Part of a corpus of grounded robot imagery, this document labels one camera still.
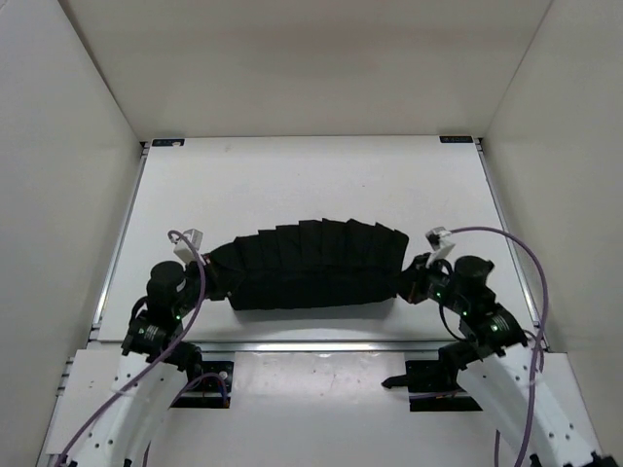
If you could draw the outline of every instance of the white clip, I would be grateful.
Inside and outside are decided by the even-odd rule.
[[[455,244],[448,240],[450,235],[452,232],[446,230],[445,227],[436,227],[426,233],[426,239],[433,250],[426,261],[427,268],[430,268],[435,261],[445,259],[455,247]]]
[[[189,229],[188,231],[184,231],[183,234],[193,244],[195,249],[199,251],[202,246],[203,233],[197,229]],[[195,261],[195,255],[193,255],[193,251],[188,247],[185,241],[177,238],[172,240],[172,242],[175,243],[173,253],[175,253],[175,255],[182,260],[185,265],[189,265]]]

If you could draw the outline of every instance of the white platform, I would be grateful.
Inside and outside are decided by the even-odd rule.
[[[46,445],[59,453],[105,400],[119,350],[82,350]],[[228,410],[175,409],[154,441],[149,467],[493,465],[495,428],[483,413],[410,413],[402,353],[236,354]],[[564,354],[548,354],[545,379],[577,431],[595,434]],[[514,456],[502,443],[501,465]]]
[[[500,227],[474,144],[436,136],[186,139],[150,149],[99,338],[121,341],[149,271],[175,259],[170,229],[204,232],[202,251],[259,229],[323,217],[380,222],[411,239],[405,266],[437,226]],[[462,233],[454,257],[495,263],[490,286],[519,320],[531,317],[505,239]],[[434,303],[232,311],[206,302],[191,341],[442,341]]]

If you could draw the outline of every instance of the black pleated fabric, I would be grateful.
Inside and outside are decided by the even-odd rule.
[[[301,221],[209,253],[233,309],[361,305],[396,296],[409,237],[355,220]]]

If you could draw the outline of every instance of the white curved arm segment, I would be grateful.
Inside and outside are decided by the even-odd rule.
[[[147,366],[145,355],[122,356],[115,379],[111,381],[111,395]],[[186,374],[175,366],[157,364],[93,424],[88,437],[72,457],[75,465],[140,465],[166,411],[187,381]]]
[[[501,436],[516,452],[524,438],[530,389],[531,349],[520,344],[506,355],[491,355],[459,371],[457,383],[480,405]],[[543,467],[581,467],[589,464],[596,447],[574,429],[558,401],[537,371],[531,440],[526,459],[537,454]]]

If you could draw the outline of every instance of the wire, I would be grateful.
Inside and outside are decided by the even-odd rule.
[[[202,375],[199,375],[198,377],[196,377],[195,379],[193,379],[192,381],[190,381],[188,384],[186,384],[181,391],[179,391],[177,393],[177,395],[175,396],[175,399],[173,399],[173,402],[171,402],[171,405],[175,404],[178,399],[180,397],[182,397],[182,395],[187,392],[190,391],[191,389],[195,389],[195,387],[202,382],[204,379],[206,379],[207,377],[214,377],[216,379],[218,379],[218,386],[219,386],[219,392],[221,393],[221,396],[223,396],[223,407],[227,407],[227,384],[225,383],[225,380],[218,374],[216,373],[204,373]],[[147,449],[145,450],[145,453],[143,454],[143,467],[147,467],[147,461],[149,459],[149,448],[151,447],[151,443],[147,446]]]
[[[446,313],[444,313],[444,306],[439,304],[439,317],[441,318],[441,322],[444,324],[444,328],[448,331],[453,338],[455,338],[459,342],[467,342],[467,339],[461,338],[452,332],[450,327],[448,326],[448,321],[446,321]]]
[[[495,430],[495,445],[494,445],[494,466],[499,466],[499,440],[500,440],[499,430]]]
[[[521,467],[526,458],[526,452],[528,451],[528,444],[530,443],[530,434],[532,431],[532,422],[534,420],[534,402],[536,399],[536,386],[534,384],[534,379],[536,378],[536,361],[538,360],[539,354],[542,352],[541,342],[543,341],[543,334],[545,332],[545,323],[547,322],[547,315],[549,313],[549,288],[547,286],[547,279],[545,278],[545,271],[543,270],[543,266],[538,261],[538,258],[534,254],[534,252],[524,243],[523,240],[513,235],[512,233],[508,233],[502,231],[500,229],[495,229],[493,227],[463,227],[460,229],[454,229],[451,231],[452,234],[460,234],[463,232],[492,232],[494,234],[500,234],[505,236],[506,238],[511,239],[531,257],[534,265],[536,266],[536,270],[538,271],[538,276],[541,281],[541,287],[543,289],[543,309],[541,311],[540,316],[540,326],[538,328],[538,332],[534,338],[534,349],[532,350],[532,358],[530,362],[530,389],[528,394],[528,413],[526,415],[526,427],[524,429],[524,437],[522,439],[522,443],[519,449],[519,453],[517,454],[517,460],[515,461],[514,467]]]
[[[204,259],[202,258],[202,255],[199,253],[199,251],[197,251],[197,248],[195,248],[195,245],[193,245],[193,243],[188,238],[186,238],[186,236],[183,233],[179,231],[168,231],[167,236],[171,239],[173,239],[174,236],[177,236],[178,239],[186,243],[188,247],[191,249],[191,251],[193,252],[193,256],[195,257],[195,261],[197,261],[197,264],[198,265],[204,264]],[[80,439],[83,433],[85,433],[85,431],[87,431],[87,429],[103,413],[105,413],[119,398],[121,398],[126,393],[126,391],[128,391],[136,383],[141,381],[145,377],[145,375],[147,375],[149,372],[151,372],[154,369],[156,365],[164,361],[166,357],[168,357],[173,352],[175,347],[180,342],[182,342],[182,340],[186,337],[186,335],[192,328],[193,324],[195,324],[195,320],[197,319],[197,316],[199,315],[199,312],[202,308],[203,300],[205,299],[206,281],[205,281],[204,268],[199,268],[199,276],[200,276],[200,282],[201,282],[199,297],[197,298],[197,305],[195,306],[195,312],[192,314],[191,319],[188,321],[188,325],[186,326],[186,328],[180,333],[180,335],[177,338],[175,338],[170,343],[170,345],[165,349],[163,353],[161,353],[158,357],[156,357],[156,359],[154,359],[154,361],[148,367],[146,367],[142,372],[140,372],[138,375],[133,377],[130,381],[128,381],[119,391],[115,392],[115,394],[113,394],[106,402],[104,402],[99,407],[99,409],[97,409],[89,417],[89,419],[78,429],[76,434],[69,440],[69,442],[67,443],[67,446],[65,446],[62,452],[58,455],[58,459],[56,460],[54,467],[60,467],[62,463],[65,461],[65,458],[67,457],[67,454],[69,453],[69,450],[73,448],[73,446]]]
[[[136,319],[138,316],[138,312],[143,305],[147,303],[147,297],[141,297],[136,301],[134,306],[132,307],[132,311],[129,313],[129,324],[132,324],[132,321]]]
[[[526,333],[533,341],[536,341],[536,335],[532,331],[525,329],[524,333]],[[542,346],[538,348],[538,355],[540,357],[540,360],[538,362],[538,370],[540,372],[543,372],[543,367],[545,366],[545,350],[543,350]]]
[[[409,399],[437,399],[440,397],[455,396],[458,391],[445,391],[445,392],[429,392],[426,394],[418,394],[416,396],[409,396]]]

